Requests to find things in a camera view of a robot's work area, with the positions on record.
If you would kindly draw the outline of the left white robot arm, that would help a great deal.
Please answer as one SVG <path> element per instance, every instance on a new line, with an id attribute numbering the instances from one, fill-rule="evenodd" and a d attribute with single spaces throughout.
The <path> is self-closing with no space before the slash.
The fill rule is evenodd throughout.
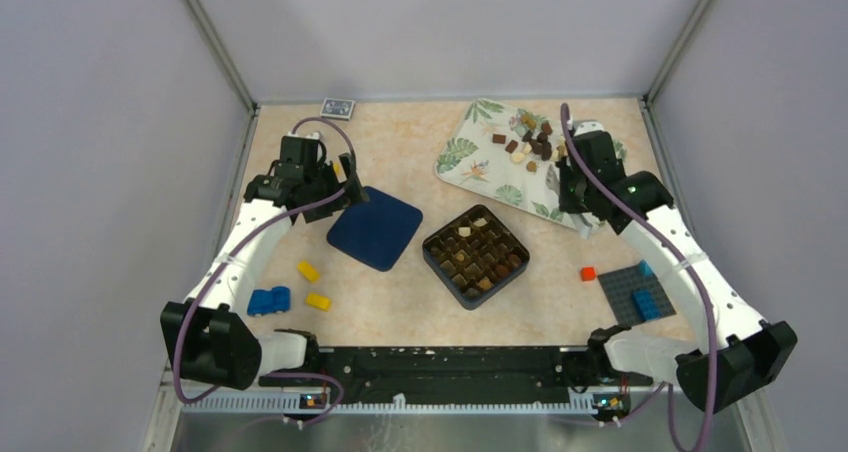
<path id="1" fill-rule="evenodd" d="M 176 381 L 244 390 L 270 372 L 297 385 L 319 376 L 320 358 L 307 332 L 257 335 L 246 325 L 247 308 L 271 255 L 294 223 L 332 216 L 368 199 L 354 151 L 328 157 L 320 134 L 282 138 L 279 156 L 246 186 L 236 223 L 208 271 L 180 302 L 160 314 Z"/>

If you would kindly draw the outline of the metal serving tongs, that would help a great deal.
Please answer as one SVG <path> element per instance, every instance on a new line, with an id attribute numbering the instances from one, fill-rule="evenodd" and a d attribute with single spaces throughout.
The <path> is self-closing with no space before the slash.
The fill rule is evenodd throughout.
<path id="1" fill-rule="evenodd" d="M 559 168 L 556 165 L 549 165 L 545 174 L 545 186 L 556 196 L 554 212 L 560 212 L 563 216 L 567 216 L 571 227 L 583 239 L 587 239 L 594 231 L 595 226 L 582 213 L 566 212 L 561 209 L 561 182 L 559 178 Z"/>

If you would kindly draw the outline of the dark blue chocolate box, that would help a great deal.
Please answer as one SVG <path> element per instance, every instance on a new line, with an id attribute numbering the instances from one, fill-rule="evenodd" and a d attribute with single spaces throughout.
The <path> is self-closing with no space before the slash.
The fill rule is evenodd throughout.
<path id="1" fill-rule="evenodd" d="M 473 222 L 483 218 L 483 227 Z M 461 237 L 459 227 L 470 227 Z M 475 310 L 527 269 L 531 255 L 491 210 L 477 204 L 428 236 L 421 250 L 425 263 L 466 310 Z"/>

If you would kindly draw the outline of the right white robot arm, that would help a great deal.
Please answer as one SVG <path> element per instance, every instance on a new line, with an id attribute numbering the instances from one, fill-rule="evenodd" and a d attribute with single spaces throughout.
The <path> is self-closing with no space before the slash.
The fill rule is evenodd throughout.
<path id="1" fill-rule="evenodd" d="M 652 270 L 691 341 L 631 326 L 594 331 L 589 376 L 612 384 L 625 372 L 682 390 L 698 409 L 719 412 L 771 384 L 798 343 L 785 321 L 770 322 L 741 298 L 698 245 L 669 191 L 651 172 L 629 175 L 606 131 L 565 134 L 557 164 L 560 205 L 607 222 Z"/>

